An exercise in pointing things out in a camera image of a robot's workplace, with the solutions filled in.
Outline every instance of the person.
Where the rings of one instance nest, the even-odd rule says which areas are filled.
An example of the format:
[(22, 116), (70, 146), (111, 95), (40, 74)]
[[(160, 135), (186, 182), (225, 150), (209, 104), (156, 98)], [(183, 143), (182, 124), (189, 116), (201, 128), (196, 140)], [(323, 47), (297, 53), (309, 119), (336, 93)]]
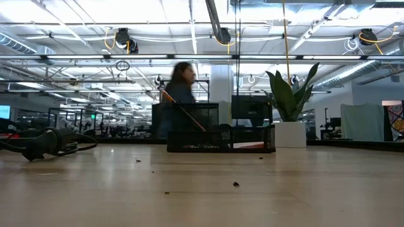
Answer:
[[(192, 65), (188, 62), (179, 62), (172, 71), (171, 81), (165, 87), (165, 91), (179, 103), (194, 103), (192, 96), (192, 84), (195, 80), (195, 72)], [(162, 97), (160, 112), (160, 125), (158, 128), (158, 137), (167, 138), (167, 134), (172, 130), (172, 123), (180, 116), (173, 115), (172, 103), (166, 97)]]

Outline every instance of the white column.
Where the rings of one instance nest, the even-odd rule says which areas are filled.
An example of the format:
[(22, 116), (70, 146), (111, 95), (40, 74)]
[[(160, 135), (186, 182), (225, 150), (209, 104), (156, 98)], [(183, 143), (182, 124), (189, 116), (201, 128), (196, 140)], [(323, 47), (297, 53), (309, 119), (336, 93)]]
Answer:
[(210, 102), (219, 103), (219, 124), (232, 125), (231, 103), (233, 71), (231, 65), (212, 65), (210, 71)]

